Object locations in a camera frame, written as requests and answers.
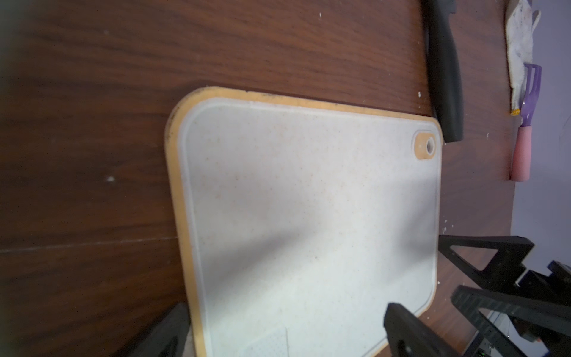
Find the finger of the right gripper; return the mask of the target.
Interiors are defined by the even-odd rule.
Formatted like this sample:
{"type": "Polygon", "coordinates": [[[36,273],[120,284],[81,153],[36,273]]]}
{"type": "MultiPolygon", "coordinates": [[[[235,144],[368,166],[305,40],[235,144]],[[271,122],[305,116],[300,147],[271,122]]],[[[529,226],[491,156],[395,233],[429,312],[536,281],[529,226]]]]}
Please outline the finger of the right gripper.
{"type": "Polygon", "coordinates": [[[481,309],[540,327],[539,336],[548,349],[548,356],[570,355],[569,306],[467,286],[457,287],[451,302],[502,356],[524,356],[525,353],[501,333],[481,309]]]}
{"type": "Polygon", "coordinates": [[[529,239],[519,236],[439,236],[441,254],[480,288],[502,293],[515,291],[517,280],[526,271],[523,261],[534,247],[529,239]],[[495,250],[496,253],[484,269],[477,269],[453,250],[455,246],[495,250]]]}

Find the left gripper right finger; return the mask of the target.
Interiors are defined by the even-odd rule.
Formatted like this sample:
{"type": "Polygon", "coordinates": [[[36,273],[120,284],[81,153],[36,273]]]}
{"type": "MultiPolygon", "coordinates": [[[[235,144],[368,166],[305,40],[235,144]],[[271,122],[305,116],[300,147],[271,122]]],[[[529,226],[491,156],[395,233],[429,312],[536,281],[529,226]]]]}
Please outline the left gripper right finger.
{"type": "Polygon", "coordinates": [[[459,357],[459,353],[399,303],[389,303],[384,327],[392,356],[459,357]]]}

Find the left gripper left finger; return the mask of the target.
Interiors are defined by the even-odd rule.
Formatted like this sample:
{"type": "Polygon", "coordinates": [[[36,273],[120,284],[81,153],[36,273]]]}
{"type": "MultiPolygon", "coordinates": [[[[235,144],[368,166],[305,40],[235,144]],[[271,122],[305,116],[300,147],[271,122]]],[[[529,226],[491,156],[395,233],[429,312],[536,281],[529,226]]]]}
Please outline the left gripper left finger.
{"type": "Polygon", "coordinates": [[[142,329],[113,356],[182,356],[189,330],[188,305],[177,303],[142,329]]]}

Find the white cutting board orange rim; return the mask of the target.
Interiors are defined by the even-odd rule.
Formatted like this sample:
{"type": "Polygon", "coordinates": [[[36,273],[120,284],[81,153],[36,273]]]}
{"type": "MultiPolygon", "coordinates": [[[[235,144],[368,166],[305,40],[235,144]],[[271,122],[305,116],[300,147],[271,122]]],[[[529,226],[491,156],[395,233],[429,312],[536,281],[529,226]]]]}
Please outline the white cutting board orange rim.
{"type": "Polygon", "coordinates": [[[374,356],[437,292],[436,119],[221,87],[165,154],[198,356],[374,356]]]}

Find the black kitchen knife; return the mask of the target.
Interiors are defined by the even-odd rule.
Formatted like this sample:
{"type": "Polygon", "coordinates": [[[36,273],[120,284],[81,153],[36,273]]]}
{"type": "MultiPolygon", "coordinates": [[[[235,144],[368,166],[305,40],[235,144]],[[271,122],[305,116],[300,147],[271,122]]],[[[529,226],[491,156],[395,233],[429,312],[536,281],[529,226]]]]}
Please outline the black kitchen knife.
{"type": "Polygon", "coordinates": [[[455,1],[421,2],[428,85],[435,118],[446,143],[462,141],[464,110],[462,80],[457,48],[449,16],[456,12],[455,1]]]}

